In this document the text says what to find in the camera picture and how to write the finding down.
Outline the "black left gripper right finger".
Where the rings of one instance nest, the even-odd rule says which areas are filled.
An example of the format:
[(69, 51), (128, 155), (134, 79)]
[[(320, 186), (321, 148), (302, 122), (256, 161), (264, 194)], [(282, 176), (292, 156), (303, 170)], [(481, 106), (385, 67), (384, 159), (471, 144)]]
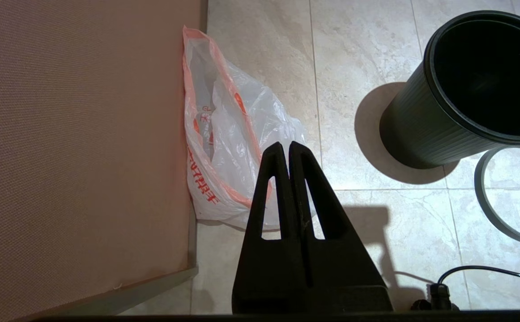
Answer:
[(309, 287), (384, 287), (311, 150), (293, 141), (289, 168)]

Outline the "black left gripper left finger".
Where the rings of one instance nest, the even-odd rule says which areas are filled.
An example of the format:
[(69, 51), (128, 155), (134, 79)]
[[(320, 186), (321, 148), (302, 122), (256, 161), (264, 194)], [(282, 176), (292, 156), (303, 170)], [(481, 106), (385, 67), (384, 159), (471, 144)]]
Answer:
[[(262, 238), (271, 179), (276, 181), (278, 240)], [(305, 311), (306, 291), (294, 196), (283, 146), (274, 143), (262, 155), (233, 285), (233, 311)]]

